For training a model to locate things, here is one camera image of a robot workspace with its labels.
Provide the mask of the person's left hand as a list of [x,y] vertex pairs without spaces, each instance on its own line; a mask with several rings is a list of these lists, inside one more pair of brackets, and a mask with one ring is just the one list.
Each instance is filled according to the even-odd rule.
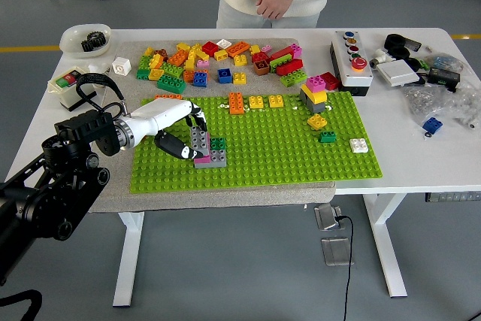
[[257,0],[256,13],[268,20],[281,19],[290,8],[293,0]]

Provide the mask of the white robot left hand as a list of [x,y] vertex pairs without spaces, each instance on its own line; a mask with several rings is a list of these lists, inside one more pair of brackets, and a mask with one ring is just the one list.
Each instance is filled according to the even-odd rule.
[[189,126],[193,117],[197,125],[207,131],[207,122],[202,109],[191,101],[176,98],[157,98],[132,112],[129,117],[118,119],[119,130],[123,130],[126,142],[123,150],[136,147],[147,135],[154,137],[155,145],[178,159],[202,158],[198,151],[185,145],[179,138],[165,129],[186,118]]

